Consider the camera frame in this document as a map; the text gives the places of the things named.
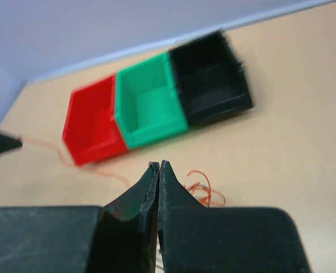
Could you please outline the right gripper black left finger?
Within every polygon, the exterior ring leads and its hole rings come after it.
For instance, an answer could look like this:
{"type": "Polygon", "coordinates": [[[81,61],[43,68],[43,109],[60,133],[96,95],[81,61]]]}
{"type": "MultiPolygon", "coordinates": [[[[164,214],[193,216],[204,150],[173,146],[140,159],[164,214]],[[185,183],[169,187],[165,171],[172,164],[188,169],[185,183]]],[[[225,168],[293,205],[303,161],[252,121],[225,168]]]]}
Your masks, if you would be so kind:
{"type": "Polygon", "coordinates": [[[159,163],[130,189],[103,206],[87,272],[155,272],[159,163]]]}

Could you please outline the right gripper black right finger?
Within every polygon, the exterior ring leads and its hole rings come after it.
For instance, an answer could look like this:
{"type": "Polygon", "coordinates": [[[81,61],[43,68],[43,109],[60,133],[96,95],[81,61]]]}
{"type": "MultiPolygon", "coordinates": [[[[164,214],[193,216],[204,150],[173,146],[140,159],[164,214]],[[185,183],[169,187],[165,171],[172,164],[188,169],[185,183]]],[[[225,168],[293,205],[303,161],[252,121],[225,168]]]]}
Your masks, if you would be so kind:
{"type": "Polygon", "coordinates": [[[169,161],[159,176],[158,236],[165,272],[210,272],[207,256],[210,210],[178,181],[169,161]]]}

